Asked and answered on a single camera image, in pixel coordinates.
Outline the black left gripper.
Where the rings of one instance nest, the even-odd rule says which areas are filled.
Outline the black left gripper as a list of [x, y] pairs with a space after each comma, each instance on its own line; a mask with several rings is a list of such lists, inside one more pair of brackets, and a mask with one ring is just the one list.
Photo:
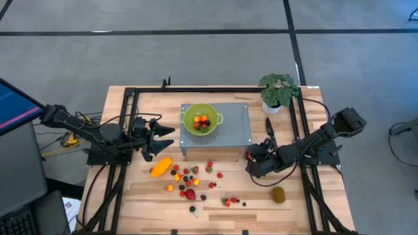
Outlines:
[[159, 137], [173, 133], [176, 129], [160, 125], [155, 118], [147, 121], [142, 117], [136, 117], [133, 122], [131, 134], [137, 141], [142, 141], [141, 154], [146, 162], [153, 160], [153, 154], [157, 155], [174, 143], [174, 140], [154, 140], [154, 134]]

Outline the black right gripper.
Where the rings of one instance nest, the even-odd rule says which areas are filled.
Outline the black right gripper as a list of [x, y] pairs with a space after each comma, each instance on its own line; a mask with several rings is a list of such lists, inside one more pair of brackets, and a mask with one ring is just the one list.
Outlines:
[[270, 138], [266, 138], [260, 144], [252, 144], [247, 147], [245, 157], [247, 153], [250, 153], [252, 160], [247, 160], [246, 172], [250, 176], [260, 178], [270, 172], [280, 172], [281, 164], [276, 155], [277, 143], [271, 141]]

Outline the orange yellow mango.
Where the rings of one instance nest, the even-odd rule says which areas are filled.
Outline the orange yellow mango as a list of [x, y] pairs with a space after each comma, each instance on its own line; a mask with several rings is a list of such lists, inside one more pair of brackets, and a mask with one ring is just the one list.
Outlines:
[[170, 157], [165, 157], [161, 159], [150, 171], [150, 176], [152, 178], [158, 178], [162, 176], [172, 164], [172, 159]]

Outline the black kitchen knife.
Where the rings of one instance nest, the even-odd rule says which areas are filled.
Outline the black kitchen knife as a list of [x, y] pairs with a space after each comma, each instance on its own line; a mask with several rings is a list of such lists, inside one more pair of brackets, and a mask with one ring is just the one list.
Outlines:
[[274, 136], [274, 130], [273, 130], [273, 127], [272, 127], [272, 124], [271, 124], [271, 121], [270, 121], [269, 117], [266, 118], [265, 126], [266, 126], [267, 135], [269, 135], [272, 142], [276, 143], [276, 138]]

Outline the green colander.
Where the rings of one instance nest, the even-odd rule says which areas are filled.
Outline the green colander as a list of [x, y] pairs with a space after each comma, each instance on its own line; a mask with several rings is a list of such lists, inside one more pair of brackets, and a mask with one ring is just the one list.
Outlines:
[[[206, 133], [197, 132], [194, 128], [194, 117], [206, 115], [210, 121], [209, 130]], [[205, 136], [212, 133], [219, 125], [223, 123], [223, 115], [220, 114], [211, 104], [198, 103], [191, 104], [183, 108], [179, 116], [179, 122], [190, 133], [196, 136]]]

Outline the grey perforated metal shelf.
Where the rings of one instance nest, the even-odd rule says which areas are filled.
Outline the grey perforated metal shelf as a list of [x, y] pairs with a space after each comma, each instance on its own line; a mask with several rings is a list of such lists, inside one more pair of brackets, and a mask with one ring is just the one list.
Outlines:
[[[182, 104], [181, 112], [190, 105]], [[240, 148], [252, 144], [247, 103], [230, 102], [211, 105], [223, 115], [223, 123], [205, 136], [190, 134], [180, 123], [180, 149], [184, 155], [189, 149], [195, 148]]]

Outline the green plant in white pot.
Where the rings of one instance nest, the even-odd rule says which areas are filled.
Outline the green plant in white pot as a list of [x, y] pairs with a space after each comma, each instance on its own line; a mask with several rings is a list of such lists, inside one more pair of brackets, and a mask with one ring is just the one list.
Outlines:
[[262, 109], [267, 114], [276, 114], [281, 107], [288, 108], [293, 96], [299, 94], [298, 86], [289, 74], [267, 74], [259, 80]]

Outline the white paper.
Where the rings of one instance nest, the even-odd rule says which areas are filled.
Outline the white paper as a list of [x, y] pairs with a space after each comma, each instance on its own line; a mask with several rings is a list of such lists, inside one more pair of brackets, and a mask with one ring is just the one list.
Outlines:
[[73, 198], [63, 197], [63, 205], [67, 215], [67, 220], [69, 222], [69, 230], [74, 232], [76, 224], [78, 223], [76, 217], [80, 211], [81, 201]]

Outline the dark grey box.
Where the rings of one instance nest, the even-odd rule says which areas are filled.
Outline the dark grey box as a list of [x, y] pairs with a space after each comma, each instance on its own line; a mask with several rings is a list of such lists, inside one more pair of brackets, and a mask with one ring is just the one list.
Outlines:
[[48, 193], [31, 206], [37, 235], [66, 235], [70, 232], [63, 199], [59, 191]]

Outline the grey floor object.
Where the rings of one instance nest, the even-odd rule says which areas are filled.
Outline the grey floor object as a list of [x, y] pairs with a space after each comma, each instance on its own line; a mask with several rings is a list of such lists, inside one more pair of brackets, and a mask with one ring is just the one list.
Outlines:
[[412, 132], [414, 137], [418, 139], [418, 117], [405, 123], [395, 124], [390, 130], [391, 136], [397, 136], [404, 132]]

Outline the monitor with blue screen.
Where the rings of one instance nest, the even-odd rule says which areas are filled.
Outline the monitor with blue screen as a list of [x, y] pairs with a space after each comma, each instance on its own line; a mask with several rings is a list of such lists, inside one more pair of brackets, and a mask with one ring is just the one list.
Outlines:
[[42, 116], [46, 107], [0, 78], [0, 136]]

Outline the black keyboard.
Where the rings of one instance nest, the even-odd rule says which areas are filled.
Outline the black keyboard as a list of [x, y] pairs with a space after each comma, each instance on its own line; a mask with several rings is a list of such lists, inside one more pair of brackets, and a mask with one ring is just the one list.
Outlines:
[[0, 235], [37, 235], [36, 224], [29, 208], [21, 208], [0, 217]]

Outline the black aluminium table frame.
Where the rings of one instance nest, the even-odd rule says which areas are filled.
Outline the black aluminium table frame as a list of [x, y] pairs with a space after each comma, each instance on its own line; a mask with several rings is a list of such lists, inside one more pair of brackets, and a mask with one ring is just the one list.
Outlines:
[[[195, 148], [184, 155], [180, 149], [179, 115], [182, 104], [245, 102], [248, 104], [252, 144], [266, 136], [262, 109], [262, 89], [257, 86], [112, 86], [108, 90], [101, 124], [113, 117], [125, 133], [133, 128], [129, 114], [161, 114], [158, 123], [172, 127], [173, 133], [155, 140], [174, 140], [174, 143], [146, 162], [141, 151], [127, 153], [124, 163], [92, 164], [79, 213], [82, 234], [313, 234], [357, 235], [341, 175], [321, 158], [321, 154], [335, 156], [335, 146], [324, 148], [315, 157], [305, 156], [278, 173], [270, 172], [256, 178], [246, 172], [246, 147]], [[282, 108], [270, 120], [279, 147], [302, 140], [333, 115], [325, 111], [321, 92], [317, 88], [302, 87], [289, 108]], [[172, 159], [168, 170], [158, 178], [150, 176], [151, 169], [165, 157]], [[212, 162], [212, 172], [205, 168]], [[178, 165], [176, 181], [170, 172]], [[197, 166], [199, 173], [191, 168]], [[198, 186], [186, 185], [183, 177], [199, 179]], [[209, 188], [209, 183], [217, 186]], [[165, 187], [172, 185], [168, 192]], [[179, 186], [193, 189], [195, 200], [180, 196]], [[272, 200], [274, 187], [285, 190], [286, 201]], [[224, 206], [221, 198], [236, 198]], [[196, 218], [189, 208], [196, 208]]]

